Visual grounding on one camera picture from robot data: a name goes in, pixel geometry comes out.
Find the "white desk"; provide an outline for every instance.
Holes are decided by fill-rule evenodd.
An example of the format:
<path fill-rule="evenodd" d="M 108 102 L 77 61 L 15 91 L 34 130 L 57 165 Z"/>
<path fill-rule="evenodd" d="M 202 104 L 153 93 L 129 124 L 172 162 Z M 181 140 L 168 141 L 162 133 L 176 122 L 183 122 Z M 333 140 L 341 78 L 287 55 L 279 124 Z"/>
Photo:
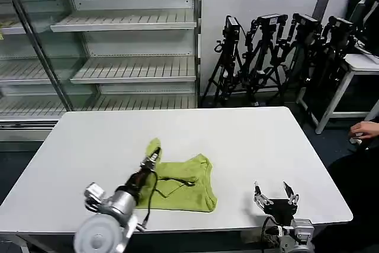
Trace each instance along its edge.
<path fill-rule="evenodd" d="M 348 64 L 348 70 L 346 71 L 345 76 L 343 77 L 341 83 L 338 86 L 338 89 L 329 103 L 326 111 L 324 112 L 320 121 L 312 115 L 312 119 L 316 124 L 316 133 L 321 134 L 324 130 L 326 124 L 331 118 L 365 118 L 364 120 L 370 121 L 375 118 L 379 113 L 379 101 L 371 109 L 370 112 L 360 111 L 360 112 L 335 112 L 335 109 L 340 102 L 342 96 L 349 87 L 350 82 L 352 81 L 355 75 L 379 75 L 379 65 L 368 58 L 366 55 L 355 55 L 348 54 L 345 58 L 346 63 Z M 303 101 L 303 96 L 305 89 L 303 89 L 298 98 L 297 102 L 300 103 L 304 108 L 307 109 L 306 103 Z"/>
<path fill-rule="evenodd" d="M 352 213 L 285 107 L 65 114 L 0 207 L 0 233 L 72 234 L 92 215 L 83 190 L 93 181 L 108 194 L 138 169 L 147 144 L 162 141 L 162 161 L 198 153 L 213 163 L 212 213 L 152 210 L 148 230 L 229 230 L 262 226 L 252 204 L 257 180 L 270 198 L 286 181 L 300 195 L 296 218 L 346 222 Z M 138 210 L 143 217 L 145 210 Z"/>

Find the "black cable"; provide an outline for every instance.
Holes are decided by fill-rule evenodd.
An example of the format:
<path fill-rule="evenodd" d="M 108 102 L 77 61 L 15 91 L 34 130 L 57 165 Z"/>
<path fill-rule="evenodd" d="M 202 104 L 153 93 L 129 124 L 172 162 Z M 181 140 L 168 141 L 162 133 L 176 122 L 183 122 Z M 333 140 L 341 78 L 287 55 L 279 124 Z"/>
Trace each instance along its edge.
<path fill-rule="evenodd" d="M 265 253 L 265 247 L 264 247 L 264 244 L 263 244 L 263 238 L 264 238 L 264 236 L 265 236 L 266 226 L 267 226 L 267 223 L 268 223 L 269 220 L 271 220 L 272 222 L 274 222 L 275 224 L 277 224 L 277 223 L 272 219 L 271 216 L 266 217 L 265 222 L 263 222 L 262 232 L 261 232 L 261 251 L 262 251 L 262 253 Z"/>
<path fill-rule="evenodd" d="M 245 30 L 243 29 L 243 27 L 242 27 L 241 24 L 239 24 L 239 27 L 241 27 L 242 33 L 243 33 L 243 35 L 245 36 L 245 39 L 246 39 L 246 33 L 245 33 Z"/>
<path fill-rule="evenodd" d="M 150 210 L 151 210 L 151 206 L 152 206 L 152 197 L 154 195 L 154 192 L 156 190 L 156 184 L 158 183 L 158 175 L 155 171 L 152 171 L 152 173 L 154 174 L 155 176 L 155 183 L 154 183 L 154 187 L 152 189 L 152 192 L 150 193 L 150 197 L 149 197 L 149 204 L 147 206 L 147 215 L 145 216 L 143 222 L 142 222 L 142 226 L 145 227 L 146 224 L 147 224 L 147 221 L 149 220 L 149 216 L 150 216 Z"/>

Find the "green cloth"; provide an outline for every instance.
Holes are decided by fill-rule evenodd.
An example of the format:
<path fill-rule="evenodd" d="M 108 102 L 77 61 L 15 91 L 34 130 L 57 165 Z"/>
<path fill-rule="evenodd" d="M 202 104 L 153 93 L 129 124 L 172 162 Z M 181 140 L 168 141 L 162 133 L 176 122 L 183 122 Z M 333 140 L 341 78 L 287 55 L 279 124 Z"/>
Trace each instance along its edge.
<path fill-rule="evenodd" d="M 158 139 L 147 147 L 146 155 L 151 154 Z M 158 183 L 152 197 L 152 209 L 189 210 L 193 212 L 212 212 L 217 198 L 210 184 L 212 164 L 204 155 L 199 154 L 186 162 L 160 162 L 156 165 Z M 150 175 L 142 188 L 138 208 L 146 209 L 155 176 Z"/>

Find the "white shelf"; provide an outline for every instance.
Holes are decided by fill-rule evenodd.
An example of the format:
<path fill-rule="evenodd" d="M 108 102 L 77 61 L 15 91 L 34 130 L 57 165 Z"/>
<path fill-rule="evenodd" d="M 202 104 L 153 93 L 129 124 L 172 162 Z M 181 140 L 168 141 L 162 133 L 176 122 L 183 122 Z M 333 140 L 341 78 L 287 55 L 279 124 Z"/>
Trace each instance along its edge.
<path fill-rule="evenodd" d="M 53 69 L 61 80 L 69 79 L 76 59 L 52 59 Z M 0 60 L 0 85 L 50 84 L 38 59 Z"/>
<path fill-rule="evenodd" d="M 65 107 L 55 95 L 10 96 L 0 99 L 0 120 L 4 117 L 58 120 L 65 112 Z"/>
<path fill-rule="evenodd" d="M 193 9 L 75 11 L 52 25 L 53 32 L 171 30 L 196 27 Z"/>
<path fill-rule="evenodd" d="M 92 57 L 70 80 L 74 84 L 194 82 L 193 56 Z"/>
<path fill-rule="evenodd" d="M 70 95 L 76 111 L 88 108 L 88 95 Z M 66 112 L 57 95 L 5 96 L 0 98 L 0 121 L 59 120 Z"/>
<path fill-rule="evenodd" d="M 31 14 L 31 24 L 37 33 L 50 29 L 55 22 L 57 14 Z M 3 35 L 26 34 L 23 25 L 16 15 L 0 15 L 0 33 Z"/>
<path fill-rule="evenodd" d="M 196 108 L 194 94 L 101 95 L 87 111 L 166 110 Z"/>

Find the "gray floor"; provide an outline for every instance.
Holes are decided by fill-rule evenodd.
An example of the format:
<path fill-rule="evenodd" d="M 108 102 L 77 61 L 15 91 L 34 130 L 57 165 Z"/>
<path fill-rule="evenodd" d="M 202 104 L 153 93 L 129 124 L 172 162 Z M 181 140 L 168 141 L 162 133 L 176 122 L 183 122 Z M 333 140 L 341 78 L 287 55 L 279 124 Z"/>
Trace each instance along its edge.
<path fill-rule="evenodd" d="M 356 121 L 343 121 L 337 123 L 331 123 L 321 135 L 316 135 L 314 133 L 314 126 L 304 119 L 304 113 L 302 110 L 293 102 L 286 103 L 286 106 L 293 112 L 295 118 L 302 125 L 304 133 L 308 137 L 309 141 L 315 148 L 316 152 L 320 156 L 322 162 L 325 166 L 329 166 L 333 161 L 351 153 L 354 150 L 354 146 L 349 143 L 347 134 L 349 126 L 354 124 Z M 8 192 L 21 175 L 25 167 L 30 162 L 33 157 L 34 152 L 1 152 L 0 147 L 0 203 L 3 202 L 4 198 L 7 196 Z M 245 246 L 237 246 L 236 243 L 239 242 L 239 234 L 236 232 L 217 234 L 205 234 L 205 235 L 160 235 L 157 240 L 154 240 L 154 235 L 151 240 L 142 240 L 142 236 L 139 235 L 135 238 L 134 244 L 143 244 L 145 251 L 150 252 L 160 252 L 156 248 L 152 247 L 154 244 L 162 244 L 162 240 L 166 240 L 168 243 L 172 242 L 177 238 L 181 238 L 182 242 L 177 244 L 177 246 L 171 246 L 170 250 L 162 249 L 162 252 L 195 252 L 196 248 L 202 247 L 203 251 L 230 251 L 238 249 L 250 249 Z M 142 252 L 140 247 L 136 247 L 136 252 Z M 11 243 L 1 243 L 0 242 L 0 253 L 19 253 L 20 249 Z M 360 253 L 373 253 L 379 252 L 379 248 L 369 248 Z"/>

